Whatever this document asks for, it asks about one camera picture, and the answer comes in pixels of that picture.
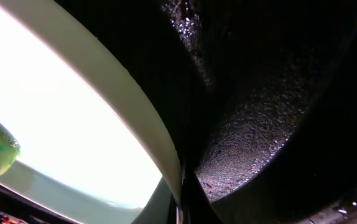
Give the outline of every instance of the bright white surface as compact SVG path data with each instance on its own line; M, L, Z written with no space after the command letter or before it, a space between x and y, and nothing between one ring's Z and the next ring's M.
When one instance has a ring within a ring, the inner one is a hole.
M144 207L161 178L98 94L1 9L0 123L21 162L118 206Z

